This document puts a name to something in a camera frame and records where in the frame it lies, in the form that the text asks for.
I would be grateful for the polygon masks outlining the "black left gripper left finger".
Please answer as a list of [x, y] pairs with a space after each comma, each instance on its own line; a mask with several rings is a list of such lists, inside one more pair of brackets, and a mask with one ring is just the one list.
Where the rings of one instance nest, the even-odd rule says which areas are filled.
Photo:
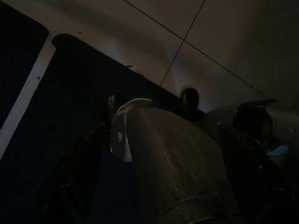
[[92, 205], [107, 146], [105, 122], [67, 151], [58, 173], [58, 183], [44, 207], [42, 224], [85, 224]]

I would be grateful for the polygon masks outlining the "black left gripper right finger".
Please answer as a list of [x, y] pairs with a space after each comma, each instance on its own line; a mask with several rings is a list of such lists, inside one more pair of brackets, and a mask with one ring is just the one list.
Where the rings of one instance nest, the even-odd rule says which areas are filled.
[[297, 224], [299, 194], [249, 134], [219, 123], [227, 177], [249, 224]]

